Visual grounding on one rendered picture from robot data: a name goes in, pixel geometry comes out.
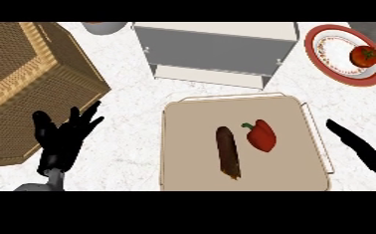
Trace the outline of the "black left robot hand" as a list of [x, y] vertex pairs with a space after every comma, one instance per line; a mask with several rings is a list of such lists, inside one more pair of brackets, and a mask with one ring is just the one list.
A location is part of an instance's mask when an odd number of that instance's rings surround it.
[[93, 119], [100, 101], [88, 107], [82, 114], [76, 107], [70, 108], [69, 120], [56, 126], [42, 111], [32, 113], [35, 139], [42, 147], [37, 172], [45, 176], [47, 171], [59, 169], [68, 172], [75, 163], [84, 139], [103, 121], [103, 117]]

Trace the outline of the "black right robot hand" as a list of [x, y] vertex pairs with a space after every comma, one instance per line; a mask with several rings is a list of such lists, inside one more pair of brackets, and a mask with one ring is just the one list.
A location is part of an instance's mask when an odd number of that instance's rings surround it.
[[367, 141], [331, 119], [326, 121], [326, 127], [339, 136], [343, 144], [352, 148], [367, 168], [376, 172], [376, 149]]

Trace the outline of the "beige tray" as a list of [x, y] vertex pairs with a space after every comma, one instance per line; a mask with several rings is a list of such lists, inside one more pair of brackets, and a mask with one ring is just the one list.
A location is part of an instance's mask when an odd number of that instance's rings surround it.
[[[275, 134], [270, 152], [253, 148], [242, 125], [264, 120]], [[240, 178], [219, 171], [215, 131], [233, 134]], [[163, 190], [324, 191], [323, 163], [300, 102], [292, 96], [183, 100], [166, 105], [162, 121], [160, 188]]]

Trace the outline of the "grey white tiered shelf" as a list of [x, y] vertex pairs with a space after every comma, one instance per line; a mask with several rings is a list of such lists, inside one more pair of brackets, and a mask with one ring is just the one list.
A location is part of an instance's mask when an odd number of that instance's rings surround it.
[[293, 22], [137, 22], [152, 74], [262, 89], [299, 39]]

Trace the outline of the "brown wicker basket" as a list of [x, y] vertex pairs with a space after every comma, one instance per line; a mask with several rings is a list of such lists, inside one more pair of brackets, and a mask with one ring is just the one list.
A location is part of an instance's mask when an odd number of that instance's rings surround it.
[[25, 162], [40, 144], [32, 113], [68, 121], [110, 87], [68, 30], [54, 22], [0, 22], [0, 166]]

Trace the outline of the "red bell pepper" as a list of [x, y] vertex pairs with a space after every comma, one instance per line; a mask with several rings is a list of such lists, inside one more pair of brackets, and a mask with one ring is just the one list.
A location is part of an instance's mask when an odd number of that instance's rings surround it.
[[246, 140], [249, 144], [261, 151], [270, 152], [275, 146], [275, 134], [267, 122], [262, 119], [255, 124], [244, 122], [242, 127], [249, 129]]

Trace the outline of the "red rimmed white plate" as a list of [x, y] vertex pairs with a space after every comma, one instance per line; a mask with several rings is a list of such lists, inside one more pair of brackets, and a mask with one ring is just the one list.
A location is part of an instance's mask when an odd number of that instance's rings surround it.
[[305, 35], [305, 53], [321, 73], [348, 86], [371, 87], [376, 86], [376, 64], [359, 68], [349, 59], [352, 50], [361, 46], [376, 48], [376, 43], [339, 25], [315, 26]]

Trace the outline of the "red tomato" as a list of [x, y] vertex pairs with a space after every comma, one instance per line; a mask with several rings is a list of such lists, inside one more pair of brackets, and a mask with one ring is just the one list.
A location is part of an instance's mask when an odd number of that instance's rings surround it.
[[349, 53], [349, 61], [359, 68], [370, 68], [376, 64], [376, 49], [358, 46]]

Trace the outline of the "grey round pot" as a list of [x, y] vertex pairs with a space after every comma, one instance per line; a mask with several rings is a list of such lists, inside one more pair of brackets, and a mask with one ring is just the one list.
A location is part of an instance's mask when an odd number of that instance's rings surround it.
[[110, 35], [127, 25], [125, 22], [84, 22], [87, 31], [94, 35]]

